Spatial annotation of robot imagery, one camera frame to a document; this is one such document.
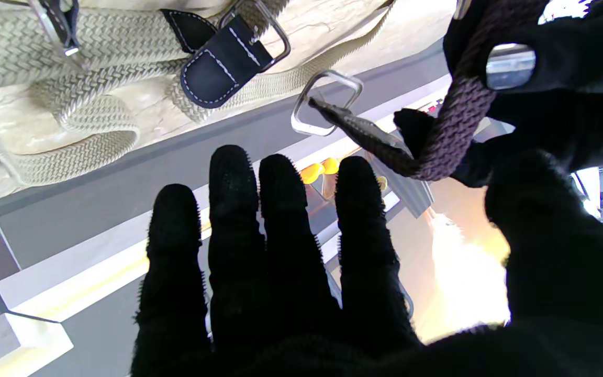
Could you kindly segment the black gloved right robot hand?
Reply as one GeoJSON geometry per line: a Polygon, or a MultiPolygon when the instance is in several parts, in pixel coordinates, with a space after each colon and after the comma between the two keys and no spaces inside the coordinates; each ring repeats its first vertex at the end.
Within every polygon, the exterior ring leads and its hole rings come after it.
{"type": "Polygon", "coordinates": [[[510,321],[428,345],[408,320],[370,164],[340,163],[342,301],[332,296],[302,180],[275,154],[211,156],[210,305],[191,189],[158,193],[132,376],[603,376],[603,223],[547,153],[496,171],[484,199],[509,244],[510,321]]]}

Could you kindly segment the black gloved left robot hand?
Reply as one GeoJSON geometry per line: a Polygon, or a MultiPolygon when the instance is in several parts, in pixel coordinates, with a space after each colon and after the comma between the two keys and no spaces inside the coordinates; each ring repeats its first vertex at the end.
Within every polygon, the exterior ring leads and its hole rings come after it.
{"type": "Polygon", "coordinates": [[[479,55],[475,73],[496,91],[487,117],[513,131],[472,141],[453,179],[485,186],[497,165],[533,149],[567,172],[603,165],[603,1],[582,18],[503,34],[479,55]]]}

